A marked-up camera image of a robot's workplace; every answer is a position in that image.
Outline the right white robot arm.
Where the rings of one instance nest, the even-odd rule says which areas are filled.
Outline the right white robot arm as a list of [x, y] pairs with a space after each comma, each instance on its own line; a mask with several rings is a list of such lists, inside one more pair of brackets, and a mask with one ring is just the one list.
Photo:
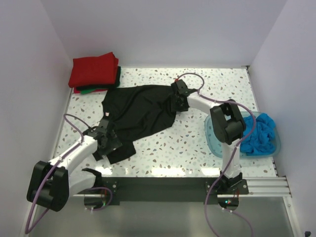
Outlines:
[[231, 194], [237, 189], [237, 181], [242, 179], [240, 170], [239, 142], [246, 129], [245, 122], [234, 100], [216, 101], [199, 93], [197, 89], [189, 89], [183, 80], [171, 84], [171, 109], [186, 112], [188, 108], [208, 113], [211, 118], [213, 133], [222, 144], [222, 170], [224, 179], [220, 181], [220, 189]]

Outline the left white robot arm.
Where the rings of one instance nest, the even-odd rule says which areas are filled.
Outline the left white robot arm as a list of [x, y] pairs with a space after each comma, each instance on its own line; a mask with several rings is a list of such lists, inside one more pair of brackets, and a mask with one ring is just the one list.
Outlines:
[[108, 119], [100, 120], [98, 126], [84, 131], [79, 140], [60, 156], [35, 164], [27, 201], [35, 202], [55, 212], [60, 211], [68, 198], [81, 191], [92, 194], [101, 191], [103, 182], [101, 172], [92, 168], [83, 168], [81, 173], [72, 176], [72, 172], [89, 156], [96, 161], [122, 146], [114, 131], [114, 123]]

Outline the black t shirt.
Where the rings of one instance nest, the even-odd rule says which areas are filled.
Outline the black t shirt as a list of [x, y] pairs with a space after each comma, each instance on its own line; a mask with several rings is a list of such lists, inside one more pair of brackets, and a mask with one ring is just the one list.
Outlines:
[[170, 85], [143, 85], [108, 90], [104, 100], [103, 118], [114, 126], [122, 146], [107, 154], [110, 164], [136, 154], [133, 142], [171, 127], [176, 112], [171, 110]]

